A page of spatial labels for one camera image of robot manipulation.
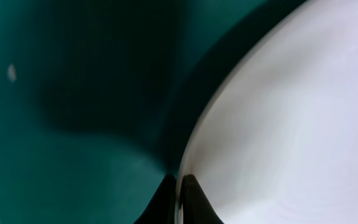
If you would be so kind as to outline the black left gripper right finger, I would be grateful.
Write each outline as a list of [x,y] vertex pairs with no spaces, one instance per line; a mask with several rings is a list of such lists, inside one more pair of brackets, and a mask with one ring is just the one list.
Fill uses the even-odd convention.
[[182,178],[180,205],[183,224],[223,224],[193,174]]

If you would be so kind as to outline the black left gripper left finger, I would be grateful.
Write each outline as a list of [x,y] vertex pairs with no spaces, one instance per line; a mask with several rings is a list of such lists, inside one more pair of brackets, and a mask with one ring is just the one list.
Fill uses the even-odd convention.
[[168,174],[161,181],[149,204],[134,224],[174,224],[176,178]]

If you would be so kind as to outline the large white plate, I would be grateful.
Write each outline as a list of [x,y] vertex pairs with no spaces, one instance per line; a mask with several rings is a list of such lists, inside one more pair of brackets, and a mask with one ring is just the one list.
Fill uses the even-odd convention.
[[358,223],[358,0],[304,3],[236,65],[187,174],[224,223]]

